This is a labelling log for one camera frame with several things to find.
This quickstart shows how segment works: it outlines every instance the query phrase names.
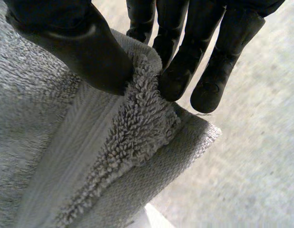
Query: black glove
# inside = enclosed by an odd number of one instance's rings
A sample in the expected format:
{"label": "black glove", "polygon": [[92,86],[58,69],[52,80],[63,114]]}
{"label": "black glove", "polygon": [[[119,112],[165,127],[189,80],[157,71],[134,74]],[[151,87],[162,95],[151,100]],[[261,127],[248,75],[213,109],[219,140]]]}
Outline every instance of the black glove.
{"label": "black glove", "polygon": [[[127,35],[148,43],[158,12],[158,35],[153,47],[162,58],[159,90],[168,101],[178,100],[192,79],[211,37],[223,17],[216,46],[197,83],[191,105],[202,113],[214,111],[243,48],[264,25],[263,17],[284,0],[127,0],[131,21]],[[179,43],[185,14],[185,36]]]}
{"label": "black glove", "polygon": [[133,66],[90,0],[5,0],[7,21],[100,90],[123,95]]}

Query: gray towel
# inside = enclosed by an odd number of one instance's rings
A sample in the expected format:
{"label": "gray towel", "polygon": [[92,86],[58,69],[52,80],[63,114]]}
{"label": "gray towel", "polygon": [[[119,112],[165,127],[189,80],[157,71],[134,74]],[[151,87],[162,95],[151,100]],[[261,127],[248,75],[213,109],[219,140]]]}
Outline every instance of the gray towel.
{"label": "gray towel", "polygon": [[18,209],[17,228],[123,227],[220,134],[160,97],[148,46],[113,31],[136,70],[125,97],[108,95],[20,38],[4,12],[0,227]]}

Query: towel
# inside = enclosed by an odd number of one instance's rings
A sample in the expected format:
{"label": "towel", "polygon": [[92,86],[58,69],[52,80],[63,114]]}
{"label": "towel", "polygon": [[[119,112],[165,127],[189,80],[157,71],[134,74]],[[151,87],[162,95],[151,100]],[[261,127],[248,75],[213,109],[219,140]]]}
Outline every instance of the towel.
{"label": "towel", "polygon": [[0,227],[124,227],[220,134],[157,91],[155,50],[112,31],[135,66],[124,97],[22,39],[0,2]]}

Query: fabric fold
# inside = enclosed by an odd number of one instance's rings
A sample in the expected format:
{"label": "fabric fold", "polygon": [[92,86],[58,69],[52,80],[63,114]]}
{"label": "fabric fold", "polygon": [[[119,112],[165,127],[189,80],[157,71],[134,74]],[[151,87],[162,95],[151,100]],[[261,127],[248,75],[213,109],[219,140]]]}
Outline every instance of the fabric fold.
{"label": "fabric fold", "polygon": [[220,135],[161,98],[151,47],[112,31],[135,73],[124,97],[108,95],[22,39],[5,10],[0,228],[124,227]]}

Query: gray floor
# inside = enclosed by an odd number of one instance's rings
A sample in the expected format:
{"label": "gray floor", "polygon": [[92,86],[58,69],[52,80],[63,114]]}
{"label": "gray floor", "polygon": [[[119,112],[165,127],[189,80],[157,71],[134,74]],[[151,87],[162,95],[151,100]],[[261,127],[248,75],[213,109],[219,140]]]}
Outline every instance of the gray floor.
{"label": "gray floor", "polygon": [[[94,0],[124,33],[125,1]],[[204,116],[223,136],[152,201],[176,227],[294,227],[294,0],[266,21],[243,51],[218,110]],[[190,94],[216,36],[179,101],[192,112]]]}

